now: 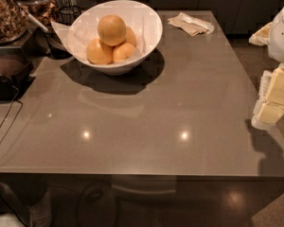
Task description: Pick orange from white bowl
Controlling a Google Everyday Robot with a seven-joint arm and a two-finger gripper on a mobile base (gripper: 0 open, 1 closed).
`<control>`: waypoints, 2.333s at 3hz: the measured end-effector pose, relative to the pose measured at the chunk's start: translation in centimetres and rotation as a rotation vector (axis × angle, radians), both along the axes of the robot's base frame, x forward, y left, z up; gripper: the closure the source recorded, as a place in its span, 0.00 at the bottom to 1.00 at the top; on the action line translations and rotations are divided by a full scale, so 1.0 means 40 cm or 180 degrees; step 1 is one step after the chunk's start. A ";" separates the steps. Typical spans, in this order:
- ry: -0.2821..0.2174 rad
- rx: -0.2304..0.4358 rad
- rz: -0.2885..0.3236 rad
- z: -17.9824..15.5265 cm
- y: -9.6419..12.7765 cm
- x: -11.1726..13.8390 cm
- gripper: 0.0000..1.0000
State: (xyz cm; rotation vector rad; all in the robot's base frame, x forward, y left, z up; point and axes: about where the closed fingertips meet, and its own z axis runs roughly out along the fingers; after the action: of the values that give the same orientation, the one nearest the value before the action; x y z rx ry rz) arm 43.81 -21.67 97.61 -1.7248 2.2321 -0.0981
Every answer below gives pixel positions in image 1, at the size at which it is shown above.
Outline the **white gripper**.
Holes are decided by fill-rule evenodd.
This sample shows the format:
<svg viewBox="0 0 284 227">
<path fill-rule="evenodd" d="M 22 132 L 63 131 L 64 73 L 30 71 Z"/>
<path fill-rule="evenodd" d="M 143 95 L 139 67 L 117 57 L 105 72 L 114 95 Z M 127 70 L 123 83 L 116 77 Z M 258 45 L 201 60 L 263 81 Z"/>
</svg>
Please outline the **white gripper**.
<svg viewBox="0 0 284 227">
<path fill-rule="evenodd" d="M 263 26 L 249 38 L 249 43 L 258 46 L 268 45 L 269 56 L 276 61 L 284 62 L 284 7 L 271 23 Z M 283 115 L 284 63 L 281 63 L 273 72 L 263 72 L 251 124 L 256 129 L 267 131 Z"/>
</svg>

